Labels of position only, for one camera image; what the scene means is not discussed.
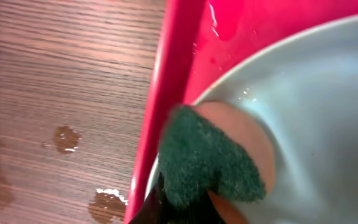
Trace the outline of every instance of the white plate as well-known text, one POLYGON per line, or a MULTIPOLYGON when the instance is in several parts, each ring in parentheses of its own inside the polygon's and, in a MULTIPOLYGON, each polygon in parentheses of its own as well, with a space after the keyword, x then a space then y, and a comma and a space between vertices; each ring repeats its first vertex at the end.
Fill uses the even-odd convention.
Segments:
MULTIPOLYGON (((275 144, 277 181, 259 203, 235 203, 252 224, 358 224, 358 16, 268 47, 196 101, 230 103, 275 144)), ((147 192, 158 174, 150 173, 147 192)))

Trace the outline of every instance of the tray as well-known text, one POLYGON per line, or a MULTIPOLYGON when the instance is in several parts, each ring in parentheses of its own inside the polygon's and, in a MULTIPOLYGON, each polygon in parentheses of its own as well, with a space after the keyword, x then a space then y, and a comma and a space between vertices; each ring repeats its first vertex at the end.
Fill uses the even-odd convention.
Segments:
POLYGON ((190 104, 256 51, 309 27, 358 14, 358 0, 167 2, 124 223, 144 201, 168 111, 190 104))

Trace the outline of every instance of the brown wood grain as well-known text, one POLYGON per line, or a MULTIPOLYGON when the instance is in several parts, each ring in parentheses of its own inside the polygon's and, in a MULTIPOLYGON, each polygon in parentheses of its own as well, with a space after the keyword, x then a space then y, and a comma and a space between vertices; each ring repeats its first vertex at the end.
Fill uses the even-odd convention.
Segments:
POLYGON ((93 202, 127 196, 164 9, 0 0, 0 223, 122 222, 125 206, 93 202), (53 145, 64 125, 71 154, 53 145))

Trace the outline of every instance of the green scouring pad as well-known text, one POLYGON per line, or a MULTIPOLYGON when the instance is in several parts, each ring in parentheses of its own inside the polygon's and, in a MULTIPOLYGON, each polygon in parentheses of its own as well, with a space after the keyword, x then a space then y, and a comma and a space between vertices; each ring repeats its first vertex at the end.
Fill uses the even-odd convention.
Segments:
POLYGON ((266 195, 265 184, 246 150, 190 106, 180 106, 172 113, 159 151, 164 191, 177 209, 186 208, 207 190, 243 202, 266 195))

